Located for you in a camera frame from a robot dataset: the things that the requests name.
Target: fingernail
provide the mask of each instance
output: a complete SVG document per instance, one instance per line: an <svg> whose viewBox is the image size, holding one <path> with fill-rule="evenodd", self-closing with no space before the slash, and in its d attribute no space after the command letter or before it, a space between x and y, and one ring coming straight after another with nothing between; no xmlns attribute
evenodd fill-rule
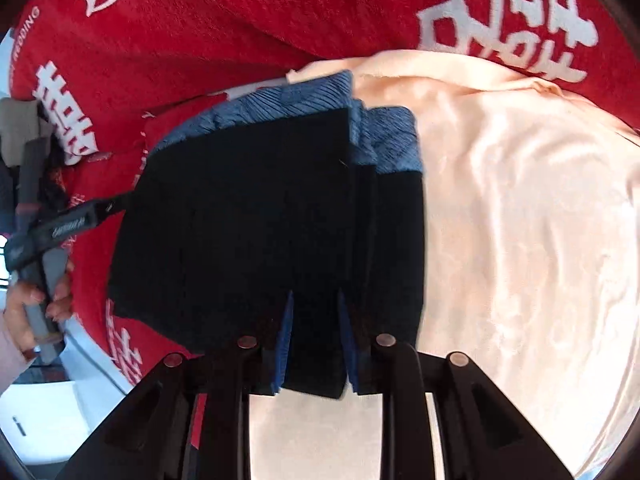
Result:
<svg viewBox="0 0 640 480"><path fill-rule="evenodd" d="M31 292L31 301L35 301L36 303L40 303L41 301L44 301L44 292L41 292L39 290L33 290Z"/></svg>

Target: white surface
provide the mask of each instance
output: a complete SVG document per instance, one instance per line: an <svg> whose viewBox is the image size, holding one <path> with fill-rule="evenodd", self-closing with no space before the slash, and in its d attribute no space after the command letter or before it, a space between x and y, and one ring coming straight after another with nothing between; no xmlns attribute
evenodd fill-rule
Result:
<svg viewBox="0 0 640 480"><path fill-rule="evenodd" d="M6 243L6 238L0 236L0 247L4 248L4 244ZM0 258L0 279L8 280L9 273L6 271L6 267L4 266L4 258Z"/></svg>
<svg viewBox="0 0 640 480"><path fill-rule="evenodd" d="M72 382L10 386L0 397L0 428L27 465L67 460L89 435Z"/></svg>
<svg viewBox="0 0 640 480"><path fill-rule="evenodd" d="M251 396L249 413L254 480L380 477L382 396L350 386L339 400L281 390Z"/></svg>
<svg viewBox="0 0 640 480"><path fill-rule="evenodd" d="M9 57L14 40L7 34L0 43L0 98L9 94Z"/></svg>
<svg viewBox="0 0 640 480"><path fill-rule="evenodd" d="M115 367L110 357L92 341L77 320L71 319L65 331L74 336L78 344L124 392L132 386ZM87 360L71 341L60 356L69 378L74 381L76 397L84 420L93 431L124 398L121 391L103 373Z"/></svg>

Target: red cloth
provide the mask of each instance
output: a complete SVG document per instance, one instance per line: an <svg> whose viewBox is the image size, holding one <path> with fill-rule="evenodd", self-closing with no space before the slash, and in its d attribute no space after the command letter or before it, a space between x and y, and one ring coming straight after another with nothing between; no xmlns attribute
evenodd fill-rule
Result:
<svg viewBox="0 0 640 480"><path fill-rule="evenodd" d="M387 49L504 60L640 126L638 61L597 0L31 0L15 37L12 96L44 101L69 162L113 153L62 172L75 201L130 189L145 148L220 98L151 114L317 59ZM107 314L119 224L75 242L74 295L88 333L135 382L178 348Z"/></svg>

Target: cream fabric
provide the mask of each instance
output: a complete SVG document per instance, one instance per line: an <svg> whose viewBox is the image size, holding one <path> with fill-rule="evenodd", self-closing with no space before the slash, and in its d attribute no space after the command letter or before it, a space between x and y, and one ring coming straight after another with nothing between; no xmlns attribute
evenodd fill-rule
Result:
<svg viewBox="0 0 640 480"><path fill-rule="evenodd" d="M383 52L288 79L344 69L367 107L417 120L418 350L467 352L575 475L602 463L639 407L638 138L553 83L457 54ZM378 478L379 399L284 392L252 408L256 479Z"/></svg>

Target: metal rivet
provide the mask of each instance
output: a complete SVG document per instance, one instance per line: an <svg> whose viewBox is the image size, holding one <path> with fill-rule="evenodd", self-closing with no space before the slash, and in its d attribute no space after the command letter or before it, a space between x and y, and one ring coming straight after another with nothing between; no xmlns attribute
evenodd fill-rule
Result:
<svg viewBox="0 0 640 480"><path fill-rule="evenodd" d="M182 364L182 356L180 354L169 354L162 362L167 368L175 368Z"/></svg>
<svg viewBox="0 0 640 480"><path fill-rule="evenodd" d="M378 334L376 337L376 343L380 346L393 346L396 344L396 338L391 334Z"/></svg>
<svg viewBox="0 0 640 480"><path fill-rule="evenodd" d="M469 358L466 356L466 354L463 354L462 352L453 352L453 354L449 356L449 361L451 361L452 364L459 366L461 368L469 364Z"/></svg>
<svg viewBox="0 0 640 480"><path fill-rule="evenodd" d="M243 335L240 339L238 339L238 346L240 348L244 348L245 350L254 348L257 344L258 340L252 335Z"/></svg>

